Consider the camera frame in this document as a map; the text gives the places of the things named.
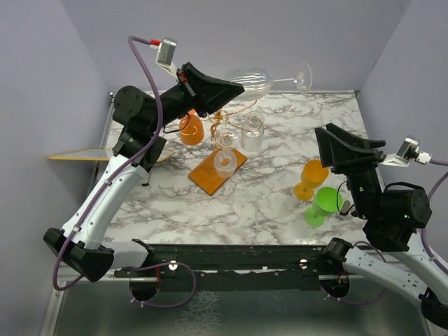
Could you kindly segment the clear stemmed wine glass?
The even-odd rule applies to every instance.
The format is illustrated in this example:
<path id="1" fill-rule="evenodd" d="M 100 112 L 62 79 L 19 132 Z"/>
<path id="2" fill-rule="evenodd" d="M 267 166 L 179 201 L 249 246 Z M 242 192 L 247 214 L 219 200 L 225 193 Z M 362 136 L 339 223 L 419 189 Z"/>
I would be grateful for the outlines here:
<path id="1" fill-rule="evenodd" d="M 226 71 L 224 79 L 243 85 L 244 92 L 235 100 L 252 102 L 263 98 L 274 84 L 290 83 L 295 91 L 305 95 L 312 88 L 312 69 L 306 62 L 298 65 L 296 74 L 290 78 L 273 79 L 264 69 L 259 67 L 244 67 Z"/>

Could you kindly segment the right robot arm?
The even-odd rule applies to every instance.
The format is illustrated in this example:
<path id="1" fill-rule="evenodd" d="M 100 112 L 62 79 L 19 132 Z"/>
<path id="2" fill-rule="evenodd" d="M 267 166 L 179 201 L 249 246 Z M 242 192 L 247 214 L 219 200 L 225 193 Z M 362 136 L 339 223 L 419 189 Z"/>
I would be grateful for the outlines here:
<path id="1" fill-rule="evenodd" d="M 353 244 L 333 238 L 322 253 L 323 269 L 331 274 L 346 271 L 364 276 L 403 296 L 426 320 L 446 329 L 447 262 L 431 250 L 424 235 L 432 216 L 430 195 L 421 186 L 406 182 L 382 187 L 377 174 L 379 165 L 427 165 L 431 155 L 410 136 L 397 153 L 386 155 L 384 140 L 364 139 L 333 123 L 314 131 L 321 164 L 346 177 L 355 215 L 365 221 L 363 232 L 368 242 L 407 267 L 403 271 L 371 260 Z"/>

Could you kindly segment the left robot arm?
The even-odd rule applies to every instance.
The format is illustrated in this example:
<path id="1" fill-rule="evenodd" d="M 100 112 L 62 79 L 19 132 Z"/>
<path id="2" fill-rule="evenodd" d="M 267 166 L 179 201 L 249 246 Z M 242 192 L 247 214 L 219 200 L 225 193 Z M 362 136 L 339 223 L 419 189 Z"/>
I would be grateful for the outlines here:
<path id="1" fill-rule="evenodd" d="M 65 263 L 91 282 L 109 270 L 132 268 L 147 276 L 155 266 L 150 250 L 132 240 L 117 247 L 103 245 L 103 237 L 128 194 L 153 168 L 165 147 L 160 131 L 194 110 L 202 118 L 217 112 L 244 93 L 243 85 L 203 74 L 191 63 L 175 72 L 176 84 L 153 94 L 128 85 L 114 99 L 113 120 L 123 126 L 104 173 L 80 209 L 60 229 L 50 228 L 43 241 Z"/>

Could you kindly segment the orange plastic goblet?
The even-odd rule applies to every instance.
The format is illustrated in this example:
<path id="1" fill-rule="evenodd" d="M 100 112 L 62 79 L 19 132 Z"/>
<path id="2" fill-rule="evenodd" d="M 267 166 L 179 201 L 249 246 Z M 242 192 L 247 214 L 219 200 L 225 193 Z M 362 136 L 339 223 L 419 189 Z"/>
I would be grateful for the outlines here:
<path id="1" fill-rule="evenodd" d="M 179 136 L 188 146 L 196 146 L 204 139 L 204 126 L 195 110 L 190 110 L 179 123 Z"/>

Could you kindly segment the yellow plastic goblet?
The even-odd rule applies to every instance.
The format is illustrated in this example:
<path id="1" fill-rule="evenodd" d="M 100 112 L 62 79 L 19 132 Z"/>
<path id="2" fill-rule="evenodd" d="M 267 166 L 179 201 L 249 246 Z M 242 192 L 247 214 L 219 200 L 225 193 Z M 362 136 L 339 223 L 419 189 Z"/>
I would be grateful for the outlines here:
<path id="1" fill-rule="evenodd" d="M 320 160 L 308 161 L 303 167 L 300 182 L 294 187 L 294 195 L 303 202 L 311 200 L 315 189 L 325 182 L 329 173 L 329 168 L 323 167 Z"/>

